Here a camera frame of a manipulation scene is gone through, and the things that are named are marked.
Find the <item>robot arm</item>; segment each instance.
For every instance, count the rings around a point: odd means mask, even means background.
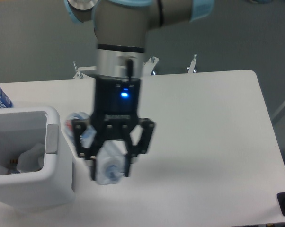
[[[146,34],[149,30],[207,16],[214,0],[65,0],[74,22],[93,19],[98,39],[98,62],[94,112],[90,119],[73,120],[79,157],[92,162],[96,180],[97,154],[106,140],[123,140],[126,177],[133,158],[146,154],[155,123],[137,115],[140,77]],[[90,124],[96,135],[90,148],[83,148],[80,135]],[[134,145],[130,133],[140,125],[141,138]]]
[[[73,21],[94,20],[98,74],[126,78],[123,58],[131,56],[133,77],[140,78],[146,33],[205,17],[214,0],[65,0],[65,4]]]

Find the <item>metal bracket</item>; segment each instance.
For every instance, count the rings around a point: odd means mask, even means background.
[[[156,75],[157,73],[156,71],[154,71],[154,68],[156,67],[159,61],[160,61],[159,58],[152,56],[143,66],[142,76]]]
[[[96,66],[89,66],[89,67],[77,67],[76,62],[73,62],[75,76],[74,79],[84,79],[87,78],[87,74],[93,74],[96,72]]]
[[[197,54],[194,54],[194,58],[191,61],[190,67],[187,67],[188,73],[196,73],[197,72],[197,68],[195,67],[196,66],[196,59],[197,59]]]
[[[284,102],[277,108],[277,110],[273,113],[271,117],[271,122],[273,125],[277,124],[279,120],[285,115],[285,100]]]

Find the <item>white table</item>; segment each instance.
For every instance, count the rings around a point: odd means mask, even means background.
[[[1,86],[16,106],[55,107],[62,123],[71,112],[92,111],[94,79]],[[78,159],[74,203],[29,213],[0,203],[0,227],[285,222],[276,198],[285,192],[285,167],[255,73],[145,77],[139,115],[157,128],[130,178],[99,186]]]

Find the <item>blue led light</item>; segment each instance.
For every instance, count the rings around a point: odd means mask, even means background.
[[[126,92],[122,92],[122,93],[121,93],[121,96],[122,96],[123,98],[128,98],[128,97],[129,97],[129,94],[126,93]]]

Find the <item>white trash bin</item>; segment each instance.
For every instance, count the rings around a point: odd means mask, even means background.
[[[44,165],[36,172],[8,174],[9,163],[37,143],[45,144]],[[75,159],[52,107],[0,109],[0,201],[17,208],[74,200]]]

